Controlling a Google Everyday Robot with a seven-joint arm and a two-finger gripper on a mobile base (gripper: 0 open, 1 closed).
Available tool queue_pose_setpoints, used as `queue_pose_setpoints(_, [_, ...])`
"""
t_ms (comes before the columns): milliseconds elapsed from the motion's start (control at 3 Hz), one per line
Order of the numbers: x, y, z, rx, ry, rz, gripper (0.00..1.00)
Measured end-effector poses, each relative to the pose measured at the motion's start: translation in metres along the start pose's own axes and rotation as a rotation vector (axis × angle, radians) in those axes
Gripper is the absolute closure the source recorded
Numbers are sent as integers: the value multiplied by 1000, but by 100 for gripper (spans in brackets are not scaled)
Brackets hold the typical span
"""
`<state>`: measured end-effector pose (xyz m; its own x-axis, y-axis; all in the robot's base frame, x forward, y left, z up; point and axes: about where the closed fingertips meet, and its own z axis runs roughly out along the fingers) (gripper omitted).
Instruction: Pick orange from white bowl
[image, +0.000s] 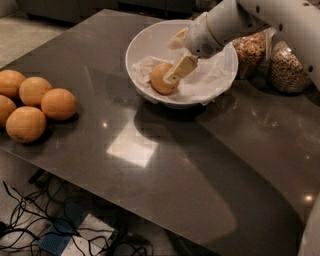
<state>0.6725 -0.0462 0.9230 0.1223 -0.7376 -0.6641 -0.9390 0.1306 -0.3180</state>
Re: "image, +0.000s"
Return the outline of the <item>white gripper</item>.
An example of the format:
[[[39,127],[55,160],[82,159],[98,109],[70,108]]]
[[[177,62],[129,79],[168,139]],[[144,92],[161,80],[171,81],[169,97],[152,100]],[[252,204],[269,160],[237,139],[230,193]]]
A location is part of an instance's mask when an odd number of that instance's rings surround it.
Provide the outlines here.
[[[202,13],[189,26],[172,36],[167,43],[171,50],[186,48],[198,58],[208,59],[223,50],[212,35],[208,21],[208,12]],[[193,72],[198,64],[198,58],[190,55],[181,55],[173,66],[164,75],[163,80],[168,84],[174,84]]]

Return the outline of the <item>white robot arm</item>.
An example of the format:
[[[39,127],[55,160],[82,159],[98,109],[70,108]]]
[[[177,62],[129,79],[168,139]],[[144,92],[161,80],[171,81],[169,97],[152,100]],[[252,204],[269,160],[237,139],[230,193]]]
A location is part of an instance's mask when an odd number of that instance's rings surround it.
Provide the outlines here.
[[[186,48],[189,54],[177,60],[164,81],[178,82],[200,58],[210,58],[232,40],[268,27],[294,51],[320,89],[320,10],[307,0],[223,0],[172,37],[168,45]]]

